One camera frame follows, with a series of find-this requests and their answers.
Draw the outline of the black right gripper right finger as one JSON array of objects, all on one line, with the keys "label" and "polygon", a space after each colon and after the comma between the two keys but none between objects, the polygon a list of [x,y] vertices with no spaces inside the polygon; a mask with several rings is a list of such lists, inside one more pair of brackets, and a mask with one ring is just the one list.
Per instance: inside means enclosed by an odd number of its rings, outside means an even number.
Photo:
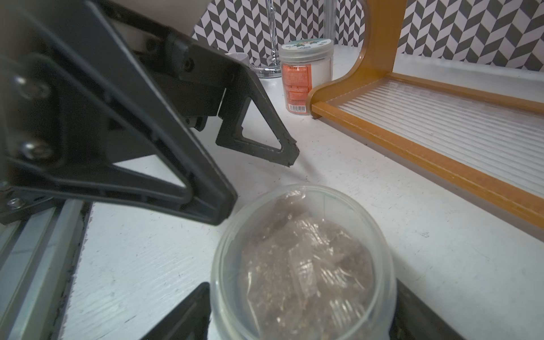
[{"label": "black right gripper right finger", "polygon": [[400,280],[397,280],[397,287],[398,296],[389,331],[390,339],[463,339]]}]

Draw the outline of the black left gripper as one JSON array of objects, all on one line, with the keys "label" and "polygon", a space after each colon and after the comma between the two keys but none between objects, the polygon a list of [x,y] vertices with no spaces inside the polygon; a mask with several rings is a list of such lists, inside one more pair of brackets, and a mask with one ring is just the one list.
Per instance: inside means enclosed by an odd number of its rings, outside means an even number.
[{"label": "black left gripper", "polygon": [[291,167],[248,66],[113,1],[1,3],[1,178],[46,197],[219,225],[237,194],[194,135]]}]

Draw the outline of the green seed container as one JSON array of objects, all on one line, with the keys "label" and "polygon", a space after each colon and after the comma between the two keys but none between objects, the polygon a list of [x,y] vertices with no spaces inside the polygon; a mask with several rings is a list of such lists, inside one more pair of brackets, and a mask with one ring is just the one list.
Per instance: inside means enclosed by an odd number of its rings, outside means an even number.
[{"label": "green seed container", "polygon": [[377,222],[323,186],[284,186],[246,205],[212,263],[221,339],[388,339],[396,299]]}]

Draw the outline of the tall red illustrated-lid container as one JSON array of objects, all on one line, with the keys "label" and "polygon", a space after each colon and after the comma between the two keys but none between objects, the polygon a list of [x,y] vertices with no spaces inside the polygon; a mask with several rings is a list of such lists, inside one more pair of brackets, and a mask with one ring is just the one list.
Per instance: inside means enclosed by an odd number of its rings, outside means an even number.
[{"label": "tall red illustrated-lid container", "polygon": [[313,38],[291,41],[279,48],[286,109],[294,114],[308,114],[307,98],[320,85],[331,82],[334,41]]}]

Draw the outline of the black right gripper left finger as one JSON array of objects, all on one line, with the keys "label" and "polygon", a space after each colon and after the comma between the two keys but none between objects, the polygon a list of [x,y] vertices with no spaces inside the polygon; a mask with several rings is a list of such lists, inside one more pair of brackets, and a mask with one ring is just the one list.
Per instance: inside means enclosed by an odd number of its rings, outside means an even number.
[{"label": "black right gripper left finger", "polygon": [[201,283],[142,339],[207,340],[211,322],[211,289]]}]

